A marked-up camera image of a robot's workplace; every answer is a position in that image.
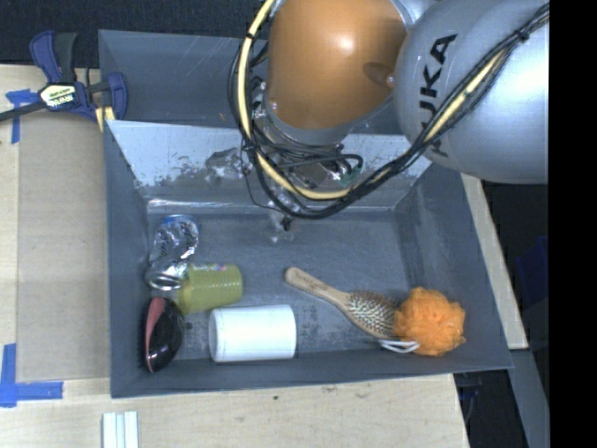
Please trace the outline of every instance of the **orange loofah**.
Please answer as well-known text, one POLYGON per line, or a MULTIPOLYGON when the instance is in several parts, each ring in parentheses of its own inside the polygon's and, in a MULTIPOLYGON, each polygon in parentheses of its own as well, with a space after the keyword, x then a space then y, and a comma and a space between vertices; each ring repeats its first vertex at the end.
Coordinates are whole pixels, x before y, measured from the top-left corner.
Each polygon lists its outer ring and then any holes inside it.
POLYGON ((414 353, 439 357, 465 342, 465 309, 438 290, 414 288, 394 316, 394 335, 417 342, 414 353))

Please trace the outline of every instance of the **green container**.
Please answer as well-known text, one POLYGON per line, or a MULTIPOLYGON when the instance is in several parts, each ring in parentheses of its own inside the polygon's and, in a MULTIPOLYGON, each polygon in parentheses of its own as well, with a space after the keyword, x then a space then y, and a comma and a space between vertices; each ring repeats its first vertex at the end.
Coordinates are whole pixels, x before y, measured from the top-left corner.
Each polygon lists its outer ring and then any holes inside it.
POLYGON ((189 265, 178 306, 187 315, 229 305, 242 295, 243 277, 235 264, 189 265))

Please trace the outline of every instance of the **brush bristles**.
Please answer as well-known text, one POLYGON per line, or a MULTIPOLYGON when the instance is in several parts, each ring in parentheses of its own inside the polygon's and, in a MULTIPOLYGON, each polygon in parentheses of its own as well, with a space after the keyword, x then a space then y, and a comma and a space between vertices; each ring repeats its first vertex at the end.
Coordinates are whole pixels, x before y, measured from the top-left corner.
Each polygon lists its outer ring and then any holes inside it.
POLYGON ((392 337, 396 305, 376 292, 355 292, 351 294, 349 308, 368 329, 382 336, 392 337))

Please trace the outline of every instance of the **gray bin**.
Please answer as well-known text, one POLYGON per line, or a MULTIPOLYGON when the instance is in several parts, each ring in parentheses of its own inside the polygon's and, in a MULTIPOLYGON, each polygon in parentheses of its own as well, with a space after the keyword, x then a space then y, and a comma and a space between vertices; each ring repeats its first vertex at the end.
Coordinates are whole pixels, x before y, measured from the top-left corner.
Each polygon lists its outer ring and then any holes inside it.
MULTIPOLYGON (((113 397, 512 366, 458 173, 421 159, 358 204, 326 219, 297 221, 292 240, 274 242, 270 211, 252 204, 245 181, 212 187, 203 177, 210 154, 240 143, 222 82, 238 42, 121 32, 100 37, 103 71, 121 71, 128 79, 127 119, 133 119, 110 121, 104 129, 113 397), (150 103, 160 93, 158 80, 163 101, 157 109, 150 103), (196 313, 187 317, 175 360, 155 374, 143 367, 141 313, 154 295, 143 280, 146 257, 160 219, 181 212, 201 223, 195 261, 232 262, 241 269, 244 293, 234 305, 292 306, 298 326, 294 358, 216 364, 209 357, 209 314, 196 313), (283 272, 291 265, 342 290, 374 289, 398 301, 413 287, 437 288, 466 309, 466 343, 443 357, 382 350, 338 309, 286 284, 283 272)), ((347 146, 365 155, 366 170, 407 144, 386 106, 375 122, 347 138, 347 146)), ((253 175, 248 183, 264 202, 253 175)))

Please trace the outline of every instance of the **blue tape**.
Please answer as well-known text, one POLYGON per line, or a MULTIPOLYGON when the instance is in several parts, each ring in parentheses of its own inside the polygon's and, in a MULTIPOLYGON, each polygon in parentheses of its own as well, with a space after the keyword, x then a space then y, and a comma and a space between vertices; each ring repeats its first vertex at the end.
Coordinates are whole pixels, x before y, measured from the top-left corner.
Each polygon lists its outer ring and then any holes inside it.
MULTIPOLYGON (((39 101, 39 95, 31 90, 16 90, 9 91, 7 93, 7 99, 13 104, 15 108, 21 105, 28 105, 30 103, 37 103, 39 101)), ((21 121, 19 118, 12 120, 12 136, 10 138, 11 144, 19 143, 21 139, 21 121)))
POLYGON ((63 382, 16 383, 17 345, 4 346, 0 375, 0 407, 14 408, 18 401, 61 399, 63 382))

